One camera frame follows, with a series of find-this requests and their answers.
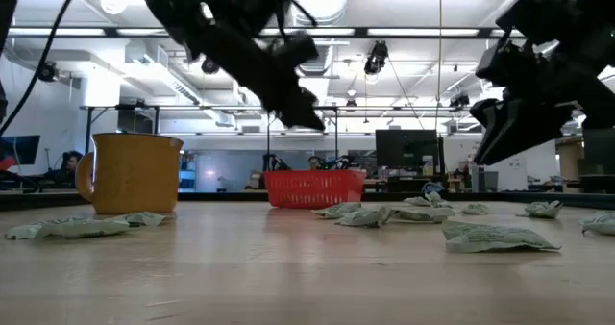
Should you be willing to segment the dark large monitor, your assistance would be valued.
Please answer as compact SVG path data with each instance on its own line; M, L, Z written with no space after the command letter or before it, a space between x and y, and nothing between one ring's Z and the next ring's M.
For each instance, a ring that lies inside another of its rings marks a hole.
M592 173L615 175L615 128L583 131L584 158Z

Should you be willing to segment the black overhead frame bar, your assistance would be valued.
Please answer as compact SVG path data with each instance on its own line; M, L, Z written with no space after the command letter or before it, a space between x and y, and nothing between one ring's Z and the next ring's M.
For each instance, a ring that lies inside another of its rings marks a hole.
M314 38L360 38L360 39L498 39L504 30L491 27L481 28L368 28L368 27L316 27L285 28L287 35L304 33ZM171 38L187 36L187 32L168 32L157 27L59 27L57 38Z

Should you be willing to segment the silver ceiling duct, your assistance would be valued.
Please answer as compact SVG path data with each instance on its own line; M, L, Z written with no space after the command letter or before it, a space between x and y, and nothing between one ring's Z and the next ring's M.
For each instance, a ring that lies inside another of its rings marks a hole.
M341 21L346 12L348 0L296 0L316 21L313 26L308 16L299 8L292 8L291 26L299 27L310 34L316 45L318 57L302 63L298 69L305 77L328 77L331 73L333 58L337 46L342 42L336 40L332 32L324 31L324 37L318 37L320 28L332 28Z

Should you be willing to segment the dark blue screen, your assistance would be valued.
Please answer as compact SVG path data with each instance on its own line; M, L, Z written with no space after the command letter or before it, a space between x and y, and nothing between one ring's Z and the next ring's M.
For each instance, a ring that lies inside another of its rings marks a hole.
M15 165L34 165L40 136L0 137L0 161L14 157Z

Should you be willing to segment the yellow ceramic mug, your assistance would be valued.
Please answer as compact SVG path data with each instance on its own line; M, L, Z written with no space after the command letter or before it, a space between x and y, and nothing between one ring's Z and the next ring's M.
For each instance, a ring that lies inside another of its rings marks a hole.
M96 213L174 211L182 140L129 133L100 133L92 139L94 150L80 159L75 184Z

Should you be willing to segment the black metal stand frame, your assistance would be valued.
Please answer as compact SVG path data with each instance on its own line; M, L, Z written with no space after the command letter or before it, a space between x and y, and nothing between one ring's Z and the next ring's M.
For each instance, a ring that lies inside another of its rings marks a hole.
M310 118L318 118L323 129L293 126L287 128L279 117L272 112L263 116L265 132L265 151L295 152L318 151L333 152L335 158L339 157L339 108L336 106L315 106L310 112Z

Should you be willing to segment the wooden cabinet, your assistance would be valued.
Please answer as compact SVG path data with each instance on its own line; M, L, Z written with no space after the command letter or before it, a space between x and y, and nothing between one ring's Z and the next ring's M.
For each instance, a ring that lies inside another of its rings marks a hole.
M563 137L556 142L559 155L560 175L567 181L576 180L579 162L584 159L584 142L580 136Z

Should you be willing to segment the black metal table frame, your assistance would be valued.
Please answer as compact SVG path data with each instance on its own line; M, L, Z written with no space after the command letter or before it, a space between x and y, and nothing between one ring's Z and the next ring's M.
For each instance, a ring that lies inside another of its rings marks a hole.
M92 124L105 113L116 113L111 121L115 133L154 134L160 132L160 107L146 105L144 101L135 103L120 103L114 106L81 106L86 111L85 152L90 152Z

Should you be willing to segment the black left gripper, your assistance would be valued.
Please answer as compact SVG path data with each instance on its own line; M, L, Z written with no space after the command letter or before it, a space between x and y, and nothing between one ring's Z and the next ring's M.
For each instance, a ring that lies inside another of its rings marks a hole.
M225 24L205 28L201 47L204 54L252 91L266 110L278 111L285 127L325 129L314 110L319 99L306 87L299 88L296 67L279 64L250 37Z

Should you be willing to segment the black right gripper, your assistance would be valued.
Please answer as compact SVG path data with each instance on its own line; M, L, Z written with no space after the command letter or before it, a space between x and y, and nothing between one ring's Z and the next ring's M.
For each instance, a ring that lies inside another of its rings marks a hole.
M502 48L504 100L480 100L470 109L485 128L475 155L491 165L536 145L560 138L576 102L585 113L585 128L615 126L615 93L599 79L615 67L615 46L557 46L550 56L527 47Z

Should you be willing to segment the black table edge rail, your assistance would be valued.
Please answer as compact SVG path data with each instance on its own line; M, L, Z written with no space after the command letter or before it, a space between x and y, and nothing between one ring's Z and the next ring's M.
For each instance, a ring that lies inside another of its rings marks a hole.
M561 201L576 208L615 211L615 194L566 194L552 192L486 192L451 193L443 195L450 202L511 202L531 203L536 201ZM179 202L267 202L266 192L240 193L179 193ZM76 192L46 193L0 193L0 212L23 211L39 208L54 208L85 205L87 200Z

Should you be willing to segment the white pillar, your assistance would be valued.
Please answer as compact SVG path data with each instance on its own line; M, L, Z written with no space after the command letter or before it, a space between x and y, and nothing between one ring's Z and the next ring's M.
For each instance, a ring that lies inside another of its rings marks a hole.
M517 191L528 189L526 158L518 153L487 167L497 173L497 191Z

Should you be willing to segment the black computer monitor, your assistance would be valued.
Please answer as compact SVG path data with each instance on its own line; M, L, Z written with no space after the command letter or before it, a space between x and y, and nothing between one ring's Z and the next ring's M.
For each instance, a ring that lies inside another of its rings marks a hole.
M435 130L377 130L377 166L438 173L439 141Z

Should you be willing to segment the red plastic basket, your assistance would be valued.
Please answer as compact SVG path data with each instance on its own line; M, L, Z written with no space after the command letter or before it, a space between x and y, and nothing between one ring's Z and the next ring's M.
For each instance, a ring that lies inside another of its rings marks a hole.
M320 210L360 202L366 174L351 169L266 171L264 182L273 207Z

